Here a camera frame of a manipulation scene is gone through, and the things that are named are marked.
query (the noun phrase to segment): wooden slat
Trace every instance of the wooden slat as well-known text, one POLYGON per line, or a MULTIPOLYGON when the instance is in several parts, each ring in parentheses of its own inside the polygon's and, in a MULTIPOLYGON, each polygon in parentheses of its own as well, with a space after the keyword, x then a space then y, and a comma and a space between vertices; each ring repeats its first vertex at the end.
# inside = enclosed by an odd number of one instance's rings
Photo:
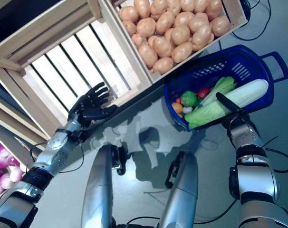
POLYGON ((8 74, 15 81, 15 83, 21 88, 21 90, 27 95, 27 97, 33 102, 33 104, 40 110, 48 121, 57 129, 62 126, 58 119, 51 113, 49 108, 42 102, 33 89, 26 83, 22 76, 13 70, 8 70, 8 74))
POLYGON ((126 55, 118 44, 114 34, 112 33, 107 23, 105 23, 103 19, 100 19, 93 22, 92 26, 102 40, 109 54, 112 56, 114 62, 122 72, 122 75, 127 80, 130 87, 134 88, 138 86, 141 83, 141 80, 133 70, 132 65, 128 61, 126 55))
POLYGON ((239 0, 222 0, 222 2, 228 13, 233 29, 239 28, 247 22, 239 0))
POLYGON ((36 53, 46 53, 50 47, 59 44, 75 33, 75 28, 82 28, 84 22, 92 21, 93 19, 89 6, 85 4, 59 23, 54 24, 42 34, 36 36, 35 39, 14 52, 9 59, 21 64, 24 64, 25 61, 31 63, 34 61, 33 56, 37 56, 36 53))
POLYGON ((91 58, 101 71, 105 79, 108 81, 112 88, 115 87, 115 93, 120 96, 128 91, 126 85, 123 83, 119 73, 116 71, 115 66, 111 63, 106 52, 103 50, 99 41, 89 27, 77 33, 78 38, 86 47, 91 58))
POLYGON ((86 0, 62 0, 0 43, 0 57, 8 58, 19 48, 54 26, 86 0))
POLYGON ((50 112, 63 125, 67 122, 68 112, 64 109, 61 103, 53 96, 45 83, 39 78, 31 67, 25 68, 26 74, 23 79, 35 91, 36 95, 47 105, 50 112))
POLYGON ((91 13, 88 13, 84 17, 80 18, 79 20, 76 20, 73 24, 69 25, 69 27, 65 28, 60 33, 50 38, 48 41, 46 41, 39 47, 32 49, 32 51, 29 52, 29 54, 21 58, 19 60, 21 67, 25 68, 30 63, 34 62, 35 60, 43 56, 45 53, 55 48, 60 43, 64 42, 70 36, 77 33, 78 31, 86 27, 88 24, 93 22, 94 20, 96 20, 96 18, 93 18, 91 13))
POLYGON ((42 132, 48 137, 51 137, 54 134, 56 127, 50 123, 41 110, 31 102, 29 97, 24 94, 10 75, 2 68, 0 68, 0 83, 42 132))
POLYGON ((31 144, 37 144, 46 141, 20 122, 16 121, 10 115, 0 109, 0 125, 18 135, 20 138, 31 144))
POLYGON ((95 18, 100 18, 102 16, 102 14, 101 14, 100 5, 98 4, 98 1, 97 0, 87 0, 87 3, 90 7, 92 15, 95 18))
POLYGON ((12 116, 14 119, 19 121, 21 124, 25 125, 27 128, 38 134, 40 137, 44 138, 45 140, 48 140, 49 137, 47 137, 37 126, 36 124, 30 120, 29 118, 25 117, 23 114, 21 114, 19 111, 17 111, 15 108, 8 105, 4 100, 0 98, 0 109, 12 116))
POLYGON ((0 57, 0 67, 11 70, 21 70, 21 66, 19 64, 2 57, 0 57))

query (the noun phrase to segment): blue basket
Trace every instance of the blue basket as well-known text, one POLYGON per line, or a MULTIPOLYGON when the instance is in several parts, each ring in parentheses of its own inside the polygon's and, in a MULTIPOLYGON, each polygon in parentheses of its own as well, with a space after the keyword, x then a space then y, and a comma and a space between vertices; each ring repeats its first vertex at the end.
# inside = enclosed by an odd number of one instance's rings
MULTIPOLYGON (((187 90, 199 92, 203 88, 215 86, 217 81, 224 76, 233 77, 238 86, 255 79, 265 79, 269 83, 268 91, 262 98, 244 107, 244 110, 250 113, 272 104, 274 83, 288 79, 288 67, 277 52, 258 56, 243 45, 236 45, 190 60, 171 72, 165 81, 164 97, 173 120, 187 131, 191 131, 188 129, 188 123, 174 111, 172 103, 187 90), (283 77, 279 79, 272 78, 269 68, 263 61, 266 57, 274 57, 276 59, 283 72, 283 77)), ((217 124, 219 121, 216 120, 195 129, 202 129, 217 124)))

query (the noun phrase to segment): robotic hand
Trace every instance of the robotic hand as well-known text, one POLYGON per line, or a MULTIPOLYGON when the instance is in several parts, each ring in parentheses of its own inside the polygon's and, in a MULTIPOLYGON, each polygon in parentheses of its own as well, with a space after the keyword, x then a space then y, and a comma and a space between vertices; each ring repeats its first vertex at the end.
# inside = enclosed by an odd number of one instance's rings
POLYGON ((100 83, 81 96, 69 111, 68 122, 49 139, 46 149, 22 178, 0 199, 0 228, 28 228, 36 215, 35 206, 43 191, 64 167, 73 149, 84 141, 91 121, 109 117, 116 106, 102 108, 109 93, 100 83))

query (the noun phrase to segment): wire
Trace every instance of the wire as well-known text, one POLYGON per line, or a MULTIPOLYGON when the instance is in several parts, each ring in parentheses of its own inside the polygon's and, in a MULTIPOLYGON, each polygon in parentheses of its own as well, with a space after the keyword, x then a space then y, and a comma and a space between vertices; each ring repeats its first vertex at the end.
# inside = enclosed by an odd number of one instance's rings
POLYGON ((243 40, 243 41, 252 41, 252 40, 258 39, 258 38, 264 33, 264 31, 266 30, 266 28, 267 28, 267 26, 268 26, 268 23, 269 23, 269 21, 270 21, 270 19, 271 19, 271 14, 272 14, 272 13, 271 13, 271 4, 270 4, 269 0, 267 0, 267 1, 268 1, 268 5, 269 5, 269 18, 268 18, 268 21, 267 21, 267 23, 265 24, 262 32, 261 32, 258 36, 254 37, 254 38, 251 38, 251 39, 245 39, 245 38, 239 37, 238 35, 235 34, 235 32, 233 32, 233 35, 234 35, 237 39, 240 39, 240 40, 243 40))
POLYGON ((41 142, 41 143, 38 143, 38 144, 35 144, 35 145, 33 145, 33 146, 31 147, 31 149, 30 149, 30 156, 31 156, 31 159, 32 159, 33 162, 35 162, 35 159, 34 159, 34 157, 33 157, 32 150, 34 149, 34 147, 39 146, 39 145, 43 145, 43 144, 45 144, 45 143, 47 143, 47 141, 41 142))
MULTIPOLYGON (((274 150, 274 149, 270 149, 270 148, 266 148, 266 151, 271 151, 271 152, 275 152, 275 153, 278 153, 278 154, 281 154, 282 156, 285 156, 286 158, 288 158, 288 155, 283 153, 283 152, 280 152, 278 150, 274 150)), ((287 170, 276 170, 274 169, 275 172, 278 172, 278 173, 288 173, 288 169, 287 170)))
MULTIPOLYGON (((43 144, 45 144, 45 143, 47 143, 47 141, 41 142, 41 143, 38 143, 38 144, 35 144, 35 145, 33 145, 33 146, 31 147, 31 149, 30 149, 30 156, 31 156, 31 159, 33 160, 33 162, 35 162, 35 159, 34 159, 34 157, 33 157, 32 150, 34 149, 34 147, 39 146, 39 145, 43 145, 43 144)), ((75 169, 73 169, 73 170, 63 171, 63 172, 59 172, 59 173, 73 172, 73 171, 76 171, 76 170, 78 170, 78 169, 80 169, 80 168, 82 167, 82 165, 84 164, 84 150, 83 150, 83 147, 82 147, 81 143, 79 144, 79 147, 80 147, 81 152, 82 152, 82 163, 80 164, 80 166, 77 167, 77 168, 75 168, 75 169)))
POLYGON ((279 135, 275 136, 274 138, 272 138, 271 140, 269 140, 266 144, 264 144, 261 148, 265 147, 266 145, 268 145, 271 141, 273 141, 274 139, 278 138, 279 135))
POLYGON ((234 204, 237 202, 237 200, 235 199, 231 204, 230 206, 222 213, 220 214, 219 216, 217 216, 216 218, 210 220, 210 221, 206 221, 206 222, 195 222, 194 225, 199 225, 199 224, 206 224, 206 223, 210 223, 210 222, 214 222, 220 218, 222 218, 226 213, 228 213, 228 211, 234 206, 234 204))
POLYGON ((77 167, 76 169, 69 170, 69 171, 63 171, 63 172, 59 172, 59 173, 73 172, 73 171, 76 171, 76 170, 78 170, 78 169, 80 169, 82 167, 82 165, 84 164, 84 150, 83 150, 83 147, 82 147, 81 143, 79 144, 79 147, 80 147, 81 152, 82 152, 82 163, 80 164, 80 166, 77 167))
POLYGON ((158 217, 151 217, 151 216, 141 216, 141 217, 136 217, 136 218, 133 218, 132 220, 128 221, 126 223, 126 225, 130 224, 131 222, 135 221, 135 220, 138 220, 138 219, 160 219, 158 217))
POLYGON ((255 6, 251 7, 250 9, 255 8, 256 6, 258 6, 258 4, 260 3, 260 0, 255 4, 255 6))
MULTIPOLYGON (((234 206, 234 204, 237 202, 237 200, 235 199, 231 204, 230 206, 222 213, 220 214, 219 216, 217 216, 216 218, 210 220, 210 221, 205 221, 205 222, 195 222, 194 225, 199 225, 199 224, 206 224, 206 223, 210 223, 210 222, 214 222, 218 219, 220 219, 221 217, 223 217, 231 208, 232 206, 234 206)), ((133 218, 132 220, 128 221, 126 224, 130 224, 131 222, 135 221, 135 220, 138 220, 138 219, 160 219, 158 217, 151 217, 151 216, 141 216, 141 217, 136 217, 136 218, 133 218)))

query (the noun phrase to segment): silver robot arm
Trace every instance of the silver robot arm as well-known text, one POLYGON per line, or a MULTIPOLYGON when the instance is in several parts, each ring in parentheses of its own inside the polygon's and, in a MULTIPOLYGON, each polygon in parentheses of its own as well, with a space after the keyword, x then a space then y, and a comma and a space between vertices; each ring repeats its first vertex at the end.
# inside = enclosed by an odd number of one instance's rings
POLYGON ((46 149, 22 178, 0 199, 0 228, 27 228, 32 223, 38 208, 35 203, 43 191, 65 166, 66 160, 77 143, 69 136, 81 130, 77 121, 69 121, 48 141, 46 149))
POLYGON ((238 228, 288 228, 288 214, 276 203, 279 182, 255 124, 249 115, 224 95, 217 99, 233 114, 222 122, 236 149, 236 166, 230 168, 230 194, 240 200, 238 228))
POLYGON ((65 127, 57 129, 22 180, 0 198, 0 228, 31 225, 38 211, 35 204, 53 177, 65 167, 73 149, 89 136, 87 128, 91 121, 105 119, 114 112, 115 105, 101 108, 109 96, 103 86, 104 83, 98 84, 78 99, 69 111, 65 127))

